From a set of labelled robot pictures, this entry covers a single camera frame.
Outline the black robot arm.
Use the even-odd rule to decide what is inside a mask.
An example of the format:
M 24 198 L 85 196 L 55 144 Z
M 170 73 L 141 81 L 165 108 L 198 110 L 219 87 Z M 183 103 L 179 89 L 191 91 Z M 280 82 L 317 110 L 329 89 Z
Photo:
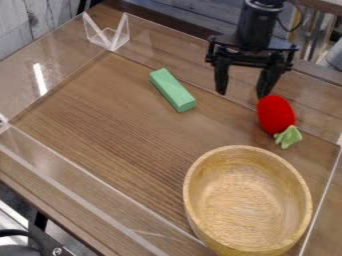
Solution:
M 233 65 L 260 68 L 257 96 L 268 96 L 281 76 L 292 70 L 298 46 L 274 35 L 289 0 L 244 0 L 237 30 L 209 37 L 205 61 L 214 67 L 215 91 L 225 95 Z

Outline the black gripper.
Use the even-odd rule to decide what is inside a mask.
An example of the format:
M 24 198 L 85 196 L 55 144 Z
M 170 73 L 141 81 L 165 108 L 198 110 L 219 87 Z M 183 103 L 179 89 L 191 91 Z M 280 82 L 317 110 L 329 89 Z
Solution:
M 264 69 L 257 83 L 258 98 L 266 97 L 284 74 L 293 68 L 293 59 L 300 47 L 273 37 L 265 48 L 245 48 L 234 35 L 214 35 L 209 39 L 205 61 L 214 67 L 215 90 L 226 94 L 230 65 Z

